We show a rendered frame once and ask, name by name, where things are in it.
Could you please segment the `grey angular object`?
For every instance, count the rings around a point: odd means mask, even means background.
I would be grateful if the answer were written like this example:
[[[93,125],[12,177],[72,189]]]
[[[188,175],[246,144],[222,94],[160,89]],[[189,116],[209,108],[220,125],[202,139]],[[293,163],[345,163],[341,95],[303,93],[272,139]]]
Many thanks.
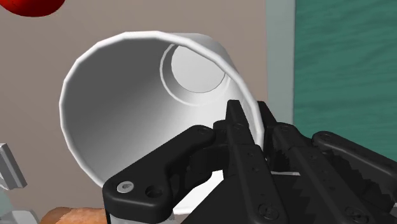
[[[0,187],[10,191],[25,188],[27,182],[6,143],[0,143]],[[0,215],[0,224],[39,224],[33,210],[12,210]]]

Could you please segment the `teal panel with grey frame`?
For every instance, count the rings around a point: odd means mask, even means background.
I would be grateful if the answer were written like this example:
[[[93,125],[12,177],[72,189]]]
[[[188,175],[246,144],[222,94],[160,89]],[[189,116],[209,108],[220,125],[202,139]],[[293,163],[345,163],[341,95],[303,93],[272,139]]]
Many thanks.
[[[265,0],[268,104],[397,161],[397,0]]]

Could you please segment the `orange brown rounded object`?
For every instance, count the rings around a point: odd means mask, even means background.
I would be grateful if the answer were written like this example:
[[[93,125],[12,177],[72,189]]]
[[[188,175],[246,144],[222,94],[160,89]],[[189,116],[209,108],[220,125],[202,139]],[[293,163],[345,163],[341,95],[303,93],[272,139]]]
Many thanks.
[[[56,207],[48,211],[39,224],[108,224],[105,209]]]

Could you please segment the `red round object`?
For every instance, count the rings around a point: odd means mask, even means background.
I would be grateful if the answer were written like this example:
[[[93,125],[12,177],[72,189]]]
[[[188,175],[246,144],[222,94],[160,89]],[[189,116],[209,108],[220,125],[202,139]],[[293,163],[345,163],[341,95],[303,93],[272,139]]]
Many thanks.
[[[56,12],[66,0],[0,0],[0,6],[23,17],[45,17]]]

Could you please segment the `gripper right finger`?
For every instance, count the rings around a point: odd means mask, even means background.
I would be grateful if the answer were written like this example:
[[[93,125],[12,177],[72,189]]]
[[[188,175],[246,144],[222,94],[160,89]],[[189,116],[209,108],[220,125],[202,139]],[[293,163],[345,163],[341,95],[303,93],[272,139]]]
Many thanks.
[[[332,132],[305,137],[258,106],[270,170],[293,173],[315,217],[301,224],[397,224],[397,162]]]

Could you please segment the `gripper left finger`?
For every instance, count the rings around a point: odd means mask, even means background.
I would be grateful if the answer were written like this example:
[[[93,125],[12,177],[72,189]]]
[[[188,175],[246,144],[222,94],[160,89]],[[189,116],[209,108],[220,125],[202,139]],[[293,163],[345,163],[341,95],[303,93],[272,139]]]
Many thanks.
[[[173,208],[214,171],[223,181],[181,224],[289,224],[261,148],[240,102],[224,120],[194,125],[109,178],[102,195],[108,224],[173,224]]]

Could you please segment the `white cup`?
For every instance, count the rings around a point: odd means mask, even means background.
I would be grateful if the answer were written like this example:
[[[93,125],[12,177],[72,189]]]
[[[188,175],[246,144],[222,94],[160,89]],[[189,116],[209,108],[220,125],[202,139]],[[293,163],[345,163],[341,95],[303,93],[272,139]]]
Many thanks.
[[[188,127],[224,119],[230,99],[262,145],[258,104],[220,43],[198,33],[124,32],[76,59],[60,126],[79,166],[102,186]]]

